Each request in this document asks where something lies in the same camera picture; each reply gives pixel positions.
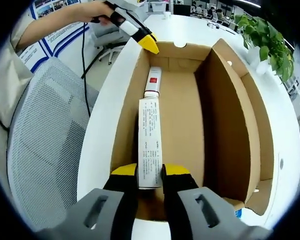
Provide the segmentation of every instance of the office desk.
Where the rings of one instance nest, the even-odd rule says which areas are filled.
[[[156,34],[159,41],[174,42],[178,47],[184,46],[185,43],[212,47],[219,38],[223,38],[246,64],[265,102],[275,157],[268,209],[263,216],[258,216],[244,208],[241,219],[249,225],[271,228],[292,201],[300,178],[298,121],[280,79],[272,72],[262,77],[256,75],[245,61],[247,50],[244,48],[242,37],[222,29],[212,29],[204,19],[180,15],[164,19],[162,15],[151,15],[145,24]],[[94,188],[103,188],[109,177],[116,129],[140,51],[141,47],[132,39],[129,40],[113,64],[94,105],[81,151],[77,182],[78,200]],[[169,225],[167,222],[136,219],[132,235],[133,239],[170,239]]]

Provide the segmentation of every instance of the white bottle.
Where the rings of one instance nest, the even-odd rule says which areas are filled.
[[[150,67],[148,79],[146,81],[144,98],[158,98],[160,95],[162,69],[158,66]]]

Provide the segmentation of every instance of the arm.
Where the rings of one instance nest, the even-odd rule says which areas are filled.
[[[110,17],[113,10],[101,1],[73,4],[52,12],[29,24],[22,34],[16,49],[24,49],[47,35],[75,22],[88,23],[93,17]]]

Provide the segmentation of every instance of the hand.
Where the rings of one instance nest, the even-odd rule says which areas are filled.
[[[89,23],[91,22],[92,18],[97,16],[106,15],[110,17],[111,14],[114,12],[108,5],[104,4],[102,1],[91,1],[91,2],[84,2],[80,4],[74,4],[73,7],[77,7],[75,11],[75,20],[77,22],[84,22]],[[110,23],[108,19],[105,17],[99,18],[101,25],[106,25]]]

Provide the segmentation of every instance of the white pot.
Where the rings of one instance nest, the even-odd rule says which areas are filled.
[[[251,46],[246,56],[246,61],[256,71],[257,74],[263,75],[270,69],[270,58],[268,57],[264,61],[260,61],[259,46]]]

